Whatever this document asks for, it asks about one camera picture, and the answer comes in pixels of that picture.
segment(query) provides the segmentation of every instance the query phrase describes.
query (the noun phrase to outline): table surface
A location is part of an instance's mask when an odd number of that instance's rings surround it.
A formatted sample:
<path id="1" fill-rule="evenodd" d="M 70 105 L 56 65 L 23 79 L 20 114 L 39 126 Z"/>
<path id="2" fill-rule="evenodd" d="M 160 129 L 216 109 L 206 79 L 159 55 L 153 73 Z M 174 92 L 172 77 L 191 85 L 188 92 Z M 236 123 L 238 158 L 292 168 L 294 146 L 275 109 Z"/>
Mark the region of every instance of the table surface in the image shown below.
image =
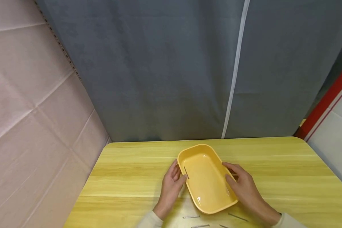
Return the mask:
<path id="1" fill-rule="evenodd" d="M 276 210 L 308 227 L 342 227 L 342 182 L 306 142 L 295 137 L 108 144 L 64 227 L 135 227 L 157 203 L 163 175 L 178 153 L 200 143 L 212 146 L 223 161 L 250 172 L 263 198 Z M 193 215 L 200 218 L 183 219 Z M 240 203 L 204 215 L 187 189 L 181 191 L 163 227 L 204 224 L 263 227 Z"/>

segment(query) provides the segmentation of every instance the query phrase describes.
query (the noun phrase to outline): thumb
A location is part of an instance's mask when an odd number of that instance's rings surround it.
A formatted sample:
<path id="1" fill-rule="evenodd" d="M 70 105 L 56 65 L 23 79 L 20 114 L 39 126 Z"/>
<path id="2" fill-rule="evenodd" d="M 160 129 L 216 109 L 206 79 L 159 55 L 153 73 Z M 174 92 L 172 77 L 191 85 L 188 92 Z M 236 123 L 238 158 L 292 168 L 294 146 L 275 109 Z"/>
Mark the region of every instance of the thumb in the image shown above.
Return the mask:
<path id="1" fill-rule="evenodd" d="M 176 187 L 180 190 L 182 188 L 182 186 L 184 185 L 184 183 L 186 182 L 187 180 L 187 175 L 182 175 L 176 182 L 175 182 L 175 185 Z"/>
<path id="2" fill-rule="evenodd" d="M 235 190 L 238 186 L 237 182 L 228 174 L 225 175 L 225 180 L 229 184 L 232 190 Z"/>

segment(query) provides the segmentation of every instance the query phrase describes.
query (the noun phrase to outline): yellow plastic tray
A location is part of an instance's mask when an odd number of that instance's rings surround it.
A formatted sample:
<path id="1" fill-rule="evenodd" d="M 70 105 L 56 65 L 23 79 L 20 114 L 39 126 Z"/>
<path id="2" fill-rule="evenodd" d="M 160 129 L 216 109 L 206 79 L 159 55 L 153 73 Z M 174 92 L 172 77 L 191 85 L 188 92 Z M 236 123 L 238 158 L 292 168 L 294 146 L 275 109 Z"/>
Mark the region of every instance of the yellow plastic tray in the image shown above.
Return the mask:
<path id="1" fill-rule="evenodd" d="M 187 188 L 195 206 L 205 214 L 215 214 L 238 202 L 225 180 L 233 176 L 222 165 L 212 147 L 206 144 L 184 149 L 177 157 L 182 174 L 187 174 Z"/>

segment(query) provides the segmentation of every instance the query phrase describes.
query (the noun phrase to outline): person's left hand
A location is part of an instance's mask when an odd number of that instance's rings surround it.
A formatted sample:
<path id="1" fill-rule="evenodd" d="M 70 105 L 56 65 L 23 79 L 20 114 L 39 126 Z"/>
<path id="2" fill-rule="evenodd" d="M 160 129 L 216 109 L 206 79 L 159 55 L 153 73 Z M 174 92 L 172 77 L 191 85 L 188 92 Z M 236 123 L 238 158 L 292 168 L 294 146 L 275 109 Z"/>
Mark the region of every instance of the person's left hand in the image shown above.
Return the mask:
<path id="1" fill-rule="evenodd" d="M 162 180 L 161 196 L 153 212 L 164 220 L 171 212 L 173 205 L 180 193 L 180 190 L 187 180 L 187 175 L 180 177 L 181 170 L 175 160 Z"/>

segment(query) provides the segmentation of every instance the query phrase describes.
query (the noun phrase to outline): sleeve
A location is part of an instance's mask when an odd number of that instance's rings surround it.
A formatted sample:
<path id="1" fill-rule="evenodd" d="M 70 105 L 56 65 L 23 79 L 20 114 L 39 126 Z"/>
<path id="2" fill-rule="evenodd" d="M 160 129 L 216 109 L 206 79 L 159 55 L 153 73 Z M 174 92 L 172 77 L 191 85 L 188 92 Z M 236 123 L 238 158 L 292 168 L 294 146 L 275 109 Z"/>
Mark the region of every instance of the sleeve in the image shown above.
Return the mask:
<path id="1" fill-rule="evenodd" d="M 306 226 L 296 221 L 287 213 L 283 213 L 280 221 L 276 225 L 272 226 L 272 228 L 306 228 Z"/>
<path id="2" fill-rule="evenodd" d="M 150 211 L 138 223 L 137 228 L 160 228 L 162 223 L 163 221 L 153 211 Z"/>

